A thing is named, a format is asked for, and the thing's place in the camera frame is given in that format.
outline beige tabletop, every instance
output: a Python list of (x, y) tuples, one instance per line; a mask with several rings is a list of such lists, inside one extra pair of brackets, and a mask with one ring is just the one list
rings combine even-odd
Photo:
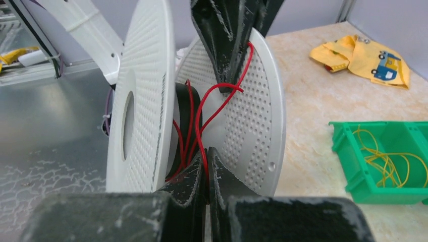
[[(348, 71), (331, 74), (308, 55), (318, 45), (361, 34), (340, 23), (268, 37), (285, 88), (287, 137), (275, 196), (351, 198), (331, 151), (329, 121), (426, 120), (428, 82), (410, 74), (410, 90), (373, 84)], [(428, 241), (428, 206), (358, 204), (377, 241)]]

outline yellow cable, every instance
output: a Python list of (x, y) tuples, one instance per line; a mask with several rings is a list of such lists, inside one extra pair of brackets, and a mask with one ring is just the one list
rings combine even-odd
[[(368, 148), (365, 146), (365, 144), (362, 141), (361, 135), (360, 135), (361, 132), (367, 133), (371, 136), (371, 138), (374, 141), (374, 145), (375, 145), (376, 149), (371, 149), (371, 148)], [(376, 186), (379, 187), (380, 184), (382, 184), (382, 186), (385, 187), (386, 180), (391, 179), (392, 187), (396, 186), (397, 188), (402, 188), (407, 183), (407, 181), (409, 179), (409, 175), (410, 175), (410, 162), (406, 156), (414, 157), (422, 163), (422, 165), (424, 166), (425, 171), (426, 171), (426, 180), (425, 180), (425, 184), (423, 185), (423, 187), (425, 188), (427, 186), (427, 184), (428, 184), (428, 167), (425, 164), (425, 162), (419, 156), (411, 154), (411, 153), (382, 153), (382, 152), (380, 152), (378, 142), (377, 142), (376, 138), (374, 137), (374, 135), (368, 130), (360, 129), (360, 125), (358, 125), (358, 129), (356, 131), (354, 131), (352, 134), (353, 135), (357, 134), (358, 139), (360, 140), (360, 143), (362, 145), (361, 151), (365, 150), (365, 151), (368, 151), (369, 153), (372, 154), (372, 155), (365, 157), (366, 163), (373, 166), (376, 170), (378, 170), (379, 172), (382, 173), (382, 179), (380, 181), (378, 181)], [(406, 161), (407, 174), (406, 174), (406, 179), (404, 180), (404, 182), (401, 182), (400, 176), (398, 175), (398, 171), (395, 168), (395, 165), (394, 165), (392, 159), (390, 158), (390, 156), (401, 156)], [(385, 163), (385, 165), (383, 167), (377, 163), (374, 163), (374, 161), (376, 161), (379, 158)]]

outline white wall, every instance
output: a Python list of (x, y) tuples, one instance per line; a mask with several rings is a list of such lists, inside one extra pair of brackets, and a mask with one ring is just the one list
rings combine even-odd
[(349, 22), (428, 79), (427, 11), (427, 0), (357, 0)]
[[(44, 9), (21, 0), (66, 63), (90, 59), (89, 55)], [(92, 0), (116, 31), (125, 39), (138, 0)], [(343, 0), (285, 0), (268, 35), (317, 27), (335, 22)], [(196, 36), (190, 18), (190, 0), (170, 0), (176, 47), (186, 47)]]

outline green plastic bin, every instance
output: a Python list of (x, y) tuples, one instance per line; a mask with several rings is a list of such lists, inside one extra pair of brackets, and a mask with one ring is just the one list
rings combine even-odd
[[(382, 153), (411, 153), (419, 156), (428, 166), (428, 122), (330, 122), (334, 126), (332, 150), (339, 156), (350, 192), (356, 203), (366, 204), (415, 204), (428, 205), (428, 188), (423, 188), (426, 170), (416, 158), (407, 156), (410, 163), (408, 182), (401, 188), (392, 187), (388, 179), (384, 187), (376, 184), (382, 173), (367, 164), (364, 158), (370, 153), (361, 151), (362, 144), (357, 135), (358, 129), (370, 131)], [(367, 133), (361, 133), (363, 143), (374, 148), (374, 141)], [(390, 156), (398, 175), (403, 181), (407, 174), (407, 163), (399, 156)]]

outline white disc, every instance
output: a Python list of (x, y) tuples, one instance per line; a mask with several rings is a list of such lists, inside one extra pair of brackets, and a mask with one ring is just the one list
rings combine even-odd
[[(285, 96), (280, 73), (263, 36), (253, 29), (254, 55), (241, 87), (202, 133), (204, 147), (216, 147), (230, 169), (255, 192), (273, 196), (285, 148)], [(244, 66), (248, 62), (247, 50)], [(199, 38), (189, 46), (176, 81), (187, 79), (202, 96), (215, 85), (211, 61)], [(229, 94), (213, 91), (202, 108), (205, 122)]]
[(175, 97), (173, 38), (168, 1), (138, 1), (113, 103), (107, 192), (153, 192), (165, 182)]

